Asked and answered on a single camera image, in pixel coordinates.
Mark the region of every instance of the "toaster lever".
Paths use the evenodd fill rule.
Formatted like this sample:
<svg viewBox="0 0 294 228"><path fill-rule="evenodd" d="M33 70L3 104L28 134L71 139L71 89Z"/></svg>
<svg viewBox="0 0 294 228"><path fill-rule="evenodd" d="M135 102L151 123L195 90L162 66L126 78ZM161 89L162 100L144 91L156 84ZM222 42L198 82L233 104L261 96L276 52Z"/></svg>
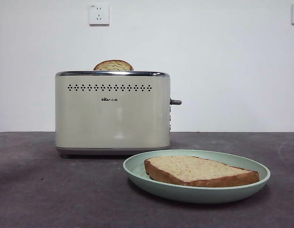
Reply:
<svg viewBox="0 0 294 228"><path fill-rule="evenodd" d="M180 105L181 104L181 100L172 100L172 99L170 99L170 104L171 105Z"/></svg>

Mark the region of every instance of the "gray countertop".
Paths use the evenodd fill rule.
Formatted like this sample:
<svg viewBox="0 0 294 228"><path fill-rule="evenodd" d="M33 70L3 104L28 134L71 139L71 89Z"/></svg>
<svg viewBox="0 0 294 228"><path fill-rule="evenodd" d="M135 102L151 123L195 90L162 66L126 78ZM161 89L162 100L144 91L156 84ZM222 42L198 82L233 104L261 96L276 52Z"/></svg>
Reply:
<svg viewBox="0 0 294 228"><path fill-rule="evenodd" d="M171 149L244 156L271 178L237 202L181 203L132 184L128 156L63 159L54 133L0 133L0 228L294 227L294 133L171 133Z"/></svg>

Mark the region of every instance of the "bread in toaster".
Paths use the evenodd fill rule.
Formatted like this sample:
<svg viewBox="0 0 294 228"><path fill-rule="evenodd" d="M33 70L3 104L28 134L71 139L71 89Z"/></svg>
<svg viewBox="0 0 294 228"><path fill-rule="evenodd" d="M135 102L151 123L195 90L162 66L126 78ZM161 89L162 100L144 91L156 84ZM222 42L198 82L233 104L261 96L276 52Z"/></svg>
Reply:
<svg viewBox="0 0 294 228"><path fill-rule="evenodd" d="M117 60L117 59L112 59L112 60L107 60L104 62L101 62L100 64L97 64L94 67L94 70L103 70L103 71L124 71L124 70L133 70L133 67L123 61L123 60Z"/></svg>
<svg viewBox="0 0 294 228"><path fill-rule="evenodd" d="M146 159L144 166L156 181L185 186L233 187L259 181L257 171L194 156L153 157Z"/></svg>

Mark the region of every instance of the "toaster base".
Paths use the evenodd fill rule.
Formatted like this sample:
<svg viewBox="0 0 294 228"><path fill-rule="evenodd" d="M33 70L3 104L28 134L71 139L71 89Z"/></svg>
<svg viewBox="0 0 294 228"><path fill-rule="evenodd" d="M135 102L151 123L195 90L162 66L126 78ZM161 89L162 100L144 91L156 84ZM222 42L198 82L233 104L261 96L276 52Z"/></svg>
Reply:
<svg viewBox="0 0 294 228"><path fill-rule="evenodd" d="M58 153L66 158L68 155L134 155L148 151L169 149L170 146L154 148L63 148L56 147Z"/></svg>

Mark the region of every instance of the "plate rim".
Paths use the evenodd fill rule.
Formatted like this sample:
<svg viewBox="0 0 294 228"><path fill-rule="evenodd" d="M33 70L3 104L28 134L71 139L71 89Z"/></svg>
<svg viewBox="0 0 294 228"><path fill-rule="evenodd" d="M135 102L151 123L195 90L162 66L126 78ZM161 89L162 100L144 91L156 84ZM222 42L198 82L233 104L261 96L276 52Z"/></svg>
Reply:
<svg viewBox="0 0 294 228"><path fill-rule="evenodd" d="M152 179L145 179L145 178L142 178L138 175L136 175L135 173L131 172L130 170L128 170L128 168L126 167L126 163L136 157L136 156L141 156L142 154L147 154L147 153L153 153L153 152L166 152L166 151L199 151L199 152L213 152L213 153L222 153L222 154L226 154L226 155L231 155L231 156L236 156L236 157L239 157L239 158L244 158L244 159L247 159L247 160L250 160L252 162L255 162L257 163L258 165L262 166L266 172L267 172L267 175L262 179L262 180L259 180L258 182L255 182L255 183L252 183L252 184L246 184L246 185L241 185L241 186L234 186L234 187L195 187L195 186L185 186L185 185L178 185L178 184L169 184L169 183L165 183L165 182L160 182L160 181L156 181L156 180L152 180ZM162 185L166 185L168 187L175 187L175 188L185 188L185 189L196 189L196 190L235 190L235 189L245 189L245 188L249 188L249 187L253 187L253 186L257 186L257 185L260 185L260 184L263 184L263 183L266 183L268 181L268 179L270 178L270 170L263 164L257 162L257 161L254 161L252 159L249 159L249 158L246 158L246 157L242 157L242 156L238 156L238 155L234 155L234 154L230 154L230 153L223 153L223 152L217 152L217 151L206 151L206 150L187 150L187 149L175 149L175 150L158 150L158 151L149 151L149 152L144 152L144 153L139 153L139 154L136 154L136 155L133 155L129 158L127 158L124 162L123 162L123 169L130 175L136 177L136 178L139 178L143 181L150 181L150 182L153 182L155 184L162 184Z"/></svg>

